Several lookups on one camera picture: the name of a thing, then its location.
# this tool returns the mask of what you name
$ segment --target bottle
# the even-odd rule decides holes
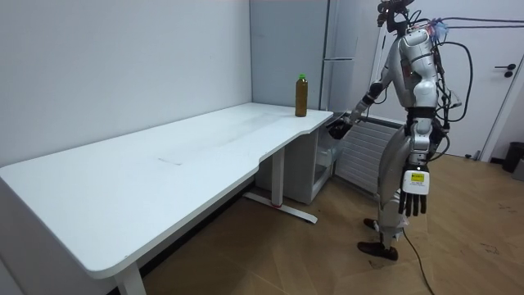
[[[300,74],[296,81],[295,116],[303,117],[308,108],[308,81],[305,74]]]

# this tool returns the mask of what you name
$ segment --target desk leg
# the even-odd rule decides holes
[[[272,155],[272,161],[271,201],[254,193],[244,193],[244,197],[316,224],[317,217],[282,204],[284,195],[284,147]]]
[[[136,262],[115,275],[115,280],[120,295],[146,295],[146,289]]]

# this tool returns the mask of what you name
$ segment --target yellow label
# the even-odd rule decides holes
[[[422,174],[422,173],[413,173],[413,174],[411,174],[411,181],[424,182],[424,174]]]

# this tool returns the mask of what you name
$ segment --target humanoid robot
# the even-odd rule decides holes
[[[360,251],[393,261],[398,252],[391,246],[406,224],[406,216],[427,211],[430,175],[427,163],[433,158],[441,140],[449,131],[437,120],[439,74],[443,74],[440,54],[431,39],[428,20],[396,22],[395,15],[406,15],[407,6],[414,0],[382,1],[378,6],[378,25],[387,23],[388,31],[398,34],[391,46],[379,80],[355,109],[329,128],[330,135],[341,139],[358,123],[361,114],[374,104],[384,89],[393,82],[400,105],[407,111],[407,120],[387,144],[379,166],[378,219],[364,223],[380,233],[378,243],[358,243]]]

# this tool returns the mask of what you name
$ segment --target desk surface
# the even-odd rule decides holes
[[[95,279],[115,275],[331,112],[247,103],[23,161],[0,177]]]

